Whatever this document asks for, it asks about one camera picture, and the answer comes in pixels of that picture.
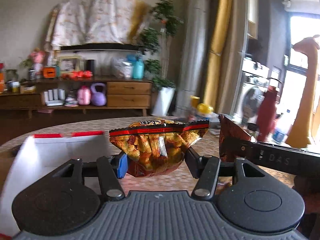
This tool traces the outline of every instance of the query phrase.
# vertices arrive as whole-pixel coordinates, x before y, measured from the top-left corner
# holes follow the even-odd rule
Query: purple kettlebell
[[[97,92],[96,87],[101,86],[103,87],[102,92]],[[104,106],[107,102],[106,99],[106,85],[103,83],[93,83],[91,85],[91,103],[95,106]]]

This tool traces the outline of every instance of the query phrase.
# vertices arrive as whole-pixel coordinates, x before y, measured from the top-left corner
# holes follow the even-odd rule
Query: pink figurine
[[[33,68],[36,71],[36,74],[40,74],[42,69],[42,62],[45,57],[45,52],[40,50],[39,48],[35,48],[35,50],[30,54],[30,57],[33,61]]]

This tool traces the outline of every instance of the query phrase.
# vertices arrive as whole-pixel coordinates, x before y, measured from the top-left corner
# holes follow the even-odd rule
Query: beige wall
[[[0,62],[7,68],[18,68],[21,61],[45,38],[49,13],[62,0],[0,0]],[[154,5],[158,0],[143,0]],[[185,0],[172,0],[176,15],[184,18]],[[169,78],[177,80],[184,26],[173,40],[170,52]]]

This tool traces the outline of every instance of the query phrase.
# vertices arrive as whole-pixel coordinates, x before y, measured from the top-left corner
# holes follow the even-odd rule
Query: floral cloth
[[[138,0],[66,0],[52,13],[52,47],[86,43],[134,44],[148,23],[150,6]]]

